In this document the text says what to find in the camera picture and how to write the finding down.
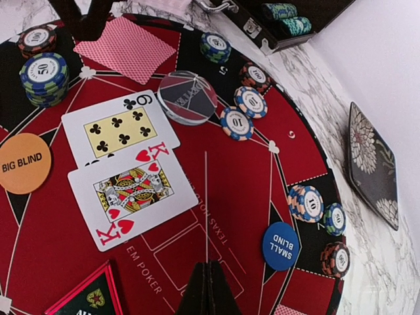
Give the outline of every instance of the decorative plate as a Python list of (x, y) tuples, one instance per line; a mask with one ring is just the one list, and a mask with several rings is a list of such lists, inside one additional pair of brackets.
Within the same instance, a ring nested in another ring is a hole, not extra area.
[(394, 154), (353, 102), (350, 107), (349, 129), (350, 181), (364, 201), (397, 231), (398, 200)]

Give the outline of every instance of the stack of poker chips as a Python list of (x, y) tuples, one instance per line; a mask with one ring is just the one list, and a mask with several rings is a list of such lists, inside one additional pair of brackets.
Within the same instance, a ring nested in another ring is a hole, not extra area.
[(35, 26), (24, 31), (17, 42), (22, 56), (29, 59), (40, 53), (55, 50), (56, 32), (48, 25)]
[(285, 18), (281, 21), (284, 25), (284, 30), (290, 36), (300, 36), (310, 32), (312, 24), (308, 18), (304, 16), (295, 16), (293, 18)]
[(228, 62), (232, 46), (223, 37), (214, 33), (204, 33), (200, 40), (199, 49), (206, 59), (216, 63)]
[(317, 223), (324, 215), (324, 202), (315, 187), (296, 185), (287, 197), (289, 210), (295, 219)]
[(234, 95), (235, 105), (249, 118), (263, 118), (268, 111), (264, 97), (252, 87), (239, 87)]
[(239, 72), (242, 85), (252, 87), (264, 94), (271, 86), (268, 74), (253, 62), (247, 62)]
[(321, 265), (327, 276), (342, 278), (350, 268), (350, 251), (341, 241), (330, 243), (321, 253)]
[(69, 70), (64, 58), (55, 52), (30, 58), (19, 74), (26, 96), (34, 106), (50, 108), (67, 96)]
[(288, 36), (308, 34), (312, 24), (308, 18), (297, 16), (297, 9), (291, 3), (263, 3), (262, 15), (270, 22), (278, 23)]
[(340, 236), (346, 229), (346, 214), (339, 203), (329, 205), (324, 213), (324, 226), (329, 235)]

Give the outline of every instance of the blue poker chip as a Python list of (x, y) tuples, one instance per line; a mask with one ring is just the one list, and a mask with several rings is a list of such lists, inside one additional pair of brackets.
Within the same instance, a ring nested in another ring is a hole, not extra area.
[(19, 74), (27, 92), (45, 95), (64, 86), (68, 79), (68, 67), (59, 54), (43, 52), (30, 58)]
[(235, 107), (227, 107), (223, 110), (220, 115), (220, 124), (223, 131), (237, 141), (248, 140), (254, 133), (253, 122)]
[(204, 57), (206, 57), (206, 59), (216, 64), (225, 64), (229, 61), (230, 52), (215, 53), (212, 51), (206, 51), (203, 47), (200, 48), (200, 51), (204, 55)]
[(276, 271), (284, 271), (292, 267), (297, 260), (299, 249), (296, 232), (284, 222), (271, 224), (262, 239), (264, 260)]
[(215, 33), (204, 33), (200, 40), (200, 49), (205, 52), (212, 52), (221, 56), (229, 55), (232, 46), (222, 36)]
[(250, 118), (263, 118), (268, 111), (266, 100), (252, 87), (240, 87), (236, 89), (234, 102)]
[(332, 236), (340, 236), (346, 229), (346, 214), (339, 203), (327, 207), (324, 214), (325, 230)]
[(296, 197), (297, 211), (303, 220), (308, 223), (317, 223), (324, 215), (324, 201), (322, 196), (313, 186), (305, 186), (298, 191)]
[(54, 98), (44, 98), (44, 99), (38, 99), (38, 98), (34, 98), (30, 95), (26, 95), (29, 99), (29, 101), (32, 103), (32, 105), (36, 106), (36, 107), (40, 107), (40, 108), (50, 108), (50, 107), (54, 107), (58, 104), (60, 104), (66, 97), (68, 94), (68, 89), (65, 89), (62, 91), (62, 93), (60, 93), (59, 95), (57, 95)]

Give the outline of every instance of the orange big blind button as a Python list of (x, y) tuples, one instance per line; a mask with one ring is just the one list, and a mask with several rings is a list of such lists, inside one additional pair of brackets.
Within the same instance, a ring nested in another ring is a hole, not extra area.
[(37, 135), (21, 133), (0, 147), (0, 185), (13, 194), (23, 195), (39, 188), (51, 168), (51, 152)]

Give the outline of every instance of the marble surface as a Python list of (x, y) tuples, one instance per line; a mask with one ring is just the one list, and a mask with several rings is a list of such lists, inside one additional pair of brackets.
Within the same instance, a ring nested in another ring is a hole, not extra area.
[[(87, 12), (89, 0), (76, 1)], [(391, 230), (350, 189), (345, 179), (345, 143), (351, 96), (332, 76), (310, 43), (266, 57), (224, 15), (207, 16), (190, 5), (182, 16), (131, 3), (114, 3), (112, 12), (170, 18), (223, 34), (234, 48), (264, 66), (297, 103), (329, 158), (348, 216), (347, 243), (352, 264), (345, 278), (339, 314), (413, 314), (420, 275), (400, 200), (400, 229)], [(26, 28), (57, 19), (47, 0), (0, 0), (0, 41)]]

